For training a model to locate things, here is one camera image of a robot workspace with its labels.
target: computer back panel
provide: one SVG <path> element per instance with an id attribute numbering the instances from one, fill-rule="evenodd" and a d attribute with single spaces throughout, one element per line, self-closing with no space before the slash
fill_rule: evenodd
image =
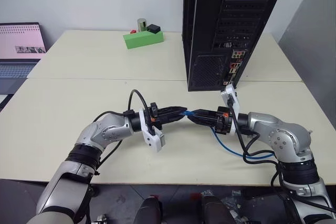
<path id="1" fill-rule="evenodd" d="M 184 0 L 188 90 L 236 84 L 276 0 Z"/>

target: black connector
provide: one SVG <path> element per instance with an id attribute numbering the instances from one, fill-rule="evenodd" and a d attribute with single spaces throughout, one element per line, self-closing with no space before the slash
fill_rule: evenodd
<path id="1" fill-rule="evenodd" d="M 147 31 L 150 31 L 151 33 L 157 34 L 159 31 L 161 31 L 160 26 L 151 24 L 147 27 Z"/>

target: black computer case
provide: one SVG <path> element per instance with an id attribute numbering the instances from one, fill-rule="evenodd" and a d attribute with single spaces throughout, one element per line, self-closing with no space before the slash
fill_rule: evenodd
<path id="1" fill-rule="evenodd" d="M 276 1 L 184 0 L 182 37 L 189 91 L 237 84 Z"/>

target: white wall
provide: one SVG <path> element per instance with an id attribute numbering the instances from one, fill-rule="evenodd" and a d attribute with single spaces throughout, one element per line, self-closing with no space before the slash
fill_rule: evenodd
<path id="1" fill-rule="evenodd" d="M 302 0 L 279 0 L 266 31 L 277 40 Z M 38 21 L 47 45 L 65 29 L 130 30 L 144 17 L 164 31 L 182 30 L 183 0 L 0 0 L 0 23 Z"/>

